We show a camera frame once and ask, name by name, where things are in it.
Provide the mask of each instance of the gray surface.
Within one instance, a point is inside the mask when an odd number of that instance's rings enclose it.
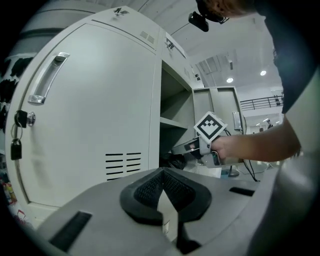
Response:
[[[267,252],[309,213],[319,191],[318,166],[311,157],[290,159],[279,171],[265,172],[260,183],[172,169],[205,185],[212,195],[212,202],[201,219],[184,224],[188,237],[201,244],[188,255],[239,256]],[[50,216],[39,228],[39,234],[50,239],[81,210],[93,216],[71,247],[71,255],[180,255],[159,227],[137,224],[120,207],[121,190],[152,171],[88,189]],[[257,189],[248,197],[230,192],[231,187]]]
[[[93,214],[68,254],[88,255],[179,255],[162,233],[161,226],[135,222],[121,208],[120,192],[128,184],[149,174],[145,171],[96,185],[52,214],[37,230],[49,240],[78,211]]]
[[[248,196],[228,190],[231,187],[255,190],[258,186],[254,182],[174,171],[207,186],[212,194],[212,203],[204,216],[185,224],[188,236],[202,245],[227,228],[250,200]],[[71,255],[164,255],[167,250],[172,250],[172,255],[175,255],[175,246],[162,234],[160,226],[138,224],[120,206],[122,189],[150,172],[152,170],[88,189],[52,214],[39,227],[38,233],[49,240],[77,211],[83,211],[93,216],[69,250]]]

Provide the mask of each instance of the cabinet door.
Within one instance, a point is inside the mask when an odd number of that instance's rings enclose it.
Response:
[[[63,63],[53,61],[59,53]],[[29,201],[60,207],[96,184],[148,170],[154,69],[152,52],[94,25],[52,50],[21,107],[36,116],[21,140]],[[43,104],[30,103],[42,92]]]
[[[192,67],[184,50],[166,33],[162,46],[162,59],[173,68],[189,85],[194,79]]]

